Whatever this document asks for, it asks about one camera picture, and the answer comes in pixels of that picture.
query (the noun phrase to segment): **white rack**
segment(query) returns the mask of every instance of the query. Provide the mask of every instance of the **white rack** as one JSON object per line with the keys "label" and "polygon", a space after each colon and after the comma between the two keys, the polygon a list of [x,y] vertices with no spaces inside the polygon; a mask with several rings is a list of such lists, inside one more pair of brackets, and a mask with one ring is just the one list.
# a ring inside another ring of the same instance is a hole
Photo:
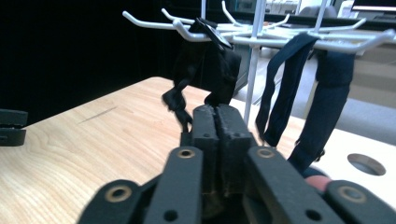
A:
{"label": "white rack", "polygon": [[[222,1],[222,9],[230,23],[219,24],[217,30],[221,35],[226,38],[229,42],[235,44],[249,45],[252,49],[250,57],[250,65],[248,71],[248,82],[247,82],[247,99],[245,106],[244,121],[248,124],[250,107],[253,97],[254,82],[257,71],[257,63],[259,60],[260,47],[270,48],[282,48],[286,43],[289,42],[295,35],[302,32],[306,32],[309,35],[314,35],[319,38],[319,41],[314,45],[315,49],[327,49],[332,51],[339,51],[345,53],[356,53],[365,49],[373,48],[386,41],[396,41],[396,34],[394,30],[387,30],[379,35],[332,35],[326,34],[333,31],[345,31],[354,30],[366,22],[366,19],[358,21],[356,24],[351,26],[340,26],[340,27],[327,27],[320,28],[323,20],[323,15],[328,0],[323,0],[318,18],[316,21],[315,28],[312,29],[282,29],[279,26],[286,23],[289,19],[289,15],[286,16],[285,20],[272,24],[270,26],[263,27],[263,21],[265,16],[265,5],[266,0],[257,0],[256,10],[254,14],[253,25],[242,24],[237,22],[233,16],[228,12],[224,1]],[[205,18],[206,0],[202,0],[201,4],[201,17]],[[188,29],[190,24],[194,23],[194,20],[174,17],[170,15],[164,8],[162,9],[163,14],[166,18],[172,21],[172,23],[161,23],[161,22],[150,22],[140,21],[132,16],[127,11],[123,11],[122,15],[131,21],[133,24],[151,28],[151,29],[164,29],[164,30],[176,30],[180,35],[191,42],[203,42],[210,41],[210,38],[205,34],[190,33]]]}

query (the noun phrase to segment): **brass rivet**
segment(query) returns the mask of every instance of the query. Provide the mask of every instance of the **brass rivet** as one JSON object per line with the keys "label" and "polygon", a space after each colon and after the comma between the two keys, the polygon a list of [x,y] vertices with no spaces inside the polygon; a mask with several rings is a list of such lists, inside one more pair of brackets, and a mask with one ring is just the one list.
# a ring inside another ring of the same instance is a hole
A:
{"label": "brass rivet", "polygon": [[114,186],[106,192],[105,198],[111,203],[120,203],[131,197],[132,190],[128,186]]}
{"label": "brass rivet", "polygon": [[345,199],[353,203],[365,203],[366,195],[358,189],[350,186],[342,186],[338,189],[338,193]]}
{"label": "brass rivet", "polygon": [[262,158],[268,159],[274,157],[275,153],[268,148],[260,148],[259,150],[257,150],[257,155]]}
{"label": "brass rivet", "polygon": [[195,152],[192,151],[191,149],[181,149],[177,155],[181,158],[181,159],[189,159],[195,156]]}

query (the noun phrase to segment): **dark background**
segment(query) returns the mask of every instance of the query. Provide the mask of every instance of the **dark background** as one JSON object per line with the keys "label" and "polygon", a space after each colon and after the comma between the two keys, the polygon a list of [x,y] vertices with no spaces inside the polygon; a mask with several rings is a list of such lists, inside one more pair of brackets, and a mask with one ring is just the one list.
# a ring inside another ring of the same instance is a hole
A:
{"label": "dark background", "polygon": [[[200,5],[200,0],[1,1],[0,108],[27,111],[32,124],[148,77],[172,78],[183,39],[176,31],[137,27],[121,13],[127,10],[142,21],[170,22],[161,8],[193,19],[200,16]],[[253,20],[252,13],[233,16]],[[220,0],[207,1],[206,18],[227,22]],[[281,21],[283,16],[266,15],[266,20]],[[310,25],[315,20],[290,18]],[[210,53],[192,85],[212,91],[219,78],[207,76],[216,74]]]}

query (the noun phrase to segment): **black fabric strap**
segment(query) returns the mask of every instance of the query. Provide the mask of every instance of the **black fabric strap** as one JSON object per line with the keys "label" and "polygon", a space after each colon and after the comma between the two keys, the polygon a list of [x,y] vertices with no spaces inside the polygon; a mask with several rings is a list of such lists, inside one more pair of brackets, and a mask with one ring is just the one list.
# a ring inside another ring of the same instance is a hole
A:
{"label": "black fabric strap", "polygon": [[353,77],[354,54],[318,53],[318,86],[308,117],[289,162],[303,172],[323,152],[341,115]]}
{"label": "black fabric strap", "polygon": [[[202,23],[205,22],[210,26],[216,28],[216,24],[211,21],[199,19]],[[191,28],[192,33],[205,33],[207,29],[203,29],[196,20]],[[169,110],[175,112],[177,120],[182,126],[182,132],[189,131],[189,124],[192,124],[192,117],[185,110],[186,101],[183,97],[182,91],[191,83],[194,76],[205,57],[206,50],[212,42],[188,42],[184,41],[180,53],[177,55],[177,60],[173,69],[174,88],[163,95],[163,101],[168,105]],[[241,57],[233,53],[232,50],[218,46],[218,54],[215,60],[219,64],[221,74],[211,74],[211,76],[221,76],[222,82],[216,91],[213,91],[205,98],[205,103],[212,106],[219,104],[230,103],[233,97],[233,90],[235,89],[236,80],[239,73],[239,66]]]}
{"label": "black fabric strap", "polygon": [[[289,121],[291,108],[301,79],[309,51],[318,39],[307,34],[295,36],[268,63],[267,79],[256,126],[260,139],[276,147]],[[274,78],[280,65],[285,62],[285,69],[268,129],[265,127],[271,108],[271,99],[275,91]]]}

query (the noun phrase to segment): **wooden tabletop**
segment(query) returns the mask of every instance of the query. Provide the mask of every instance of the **wooden tabletop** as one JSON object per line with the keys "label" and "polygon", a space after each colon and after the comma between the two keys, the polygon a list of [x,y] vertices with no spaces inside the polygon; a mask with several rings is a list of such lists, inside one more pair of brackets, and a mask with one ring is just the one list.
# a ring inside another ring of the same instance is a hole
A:
{"label": "wooden tabletop", "polygon": [[[104,184],[116,179],[144,184],[158,175],[181,131],[161,101],[172,85],[149,78],[26,127],[21,147],[0,147],[0,222],[75,223]],[[193,87],[183,92],[190,112],[208,95]],[[244,107],[235,100],[231,105]],[[303,125],[290,118],[278,147],[285,157]],[[252,123],[249,128],[255,133]]]}

